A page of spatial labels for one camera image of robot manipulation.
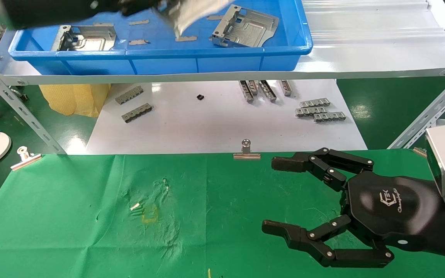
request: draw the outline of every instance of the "metal shelf frame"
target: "metal shelf frame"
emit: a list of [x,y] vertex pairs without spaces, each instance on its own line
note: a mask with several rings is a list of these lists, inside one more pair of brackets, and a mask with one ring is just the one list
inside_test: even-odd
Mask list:
[[[445,76],[443,0],[302,0],[314,50],[291,72],[176,75],[41,75],[8,54],[14,31],[0,41],[0,95],[57,153],[63,148],[8,86],[171,81],[361,79]],[[389,148],[409,148],[445,112],[445,90]]]

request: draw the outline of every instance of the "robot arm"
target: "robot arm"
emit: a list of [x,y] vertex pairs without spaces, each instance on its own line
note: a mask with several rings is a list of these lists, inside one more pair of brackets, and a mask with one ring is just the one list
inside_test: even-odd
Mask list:
[[[262,231],[281,236],[291,249],[324,267],[383,268],[394,259],[387,246],[445,256],[445,201],[435,181],[374,174],[374,162],[323,148],[275,157],[279,171],[310,172],[341,197],[341,216],[315,229],[265,220]],[[357,174],[347,180],[337,169]],[[332,250],[324,242],[348,230],[372,250]]]
[[0,23],[16,29],[76,22],[101,12],[129,16],[160,0],[0,0]]

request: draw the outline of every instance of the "small metal clip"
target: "small metal clip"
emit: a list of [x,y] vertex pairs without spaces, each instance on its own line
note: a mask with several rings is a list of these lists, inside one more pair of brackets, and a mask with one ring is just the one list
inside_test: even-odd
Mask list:
[[234,160],[260,160],[261,155],[260,153],[251,153],[250,150],[250,140],[244,139],[241,142],[241,153],[234,153],[233,159]]
[[16,170],[23,168],[29,164],[32,164],[33,162],[36,162],[37,160],[40,160],[42,158],[42,155],[40,153],[37,155],[35,155],[33,153],[29,153],[27,151],[26,146],[21,146],[20,148],[18,148],[16,153],[18,153],[20,155],[20,159],[22,161],[18,164],[11,166],[11,169],[13,171],[16,171]]

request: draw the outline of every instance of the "blue plastic tray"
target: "blue plastic tray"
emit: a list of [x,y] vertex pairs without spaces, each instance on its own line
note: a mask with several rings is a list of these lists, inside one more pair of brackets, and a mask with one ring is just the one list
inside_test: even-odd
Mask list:
[[[313,43],[301,0],[236,0],[235,5],[279,17],[274,36],[263,47],[224,48],[209,40],[219,21],[202,18],[183,36],[192,42],[176,42],[175,34],[156,14],[147,10],[124,18],[98,14],[72,25],[113,23],[117,32],[110,51],[49,51],[59,26],[20,30],[9,47],[18,61],[28,61],[45,75],[182,74],[227,71],[290,71]],[[223,15],[224,8],[218,15]],[[148,19],[150,23],[129,25]],[[146,39],[150,44],[131,46],[129,41]]]

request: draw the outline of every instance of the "green cloth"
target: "green cloth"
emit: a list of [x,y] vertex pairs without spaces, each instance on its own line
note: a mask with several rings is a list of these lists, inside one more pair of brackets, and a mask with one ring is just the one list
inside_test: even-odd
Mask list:
[[[354,153],[380,175],[431,178],[409,150]],[[323,268],[262,233],[264,219],[312,229],[340,209],[311,174],[272,170],[275,155],[291,154],[45,155],[0,190],[0,277],[445,277],[434,254],[392,248],[383,270]],[[348,233],[328,244],[365,248]]]

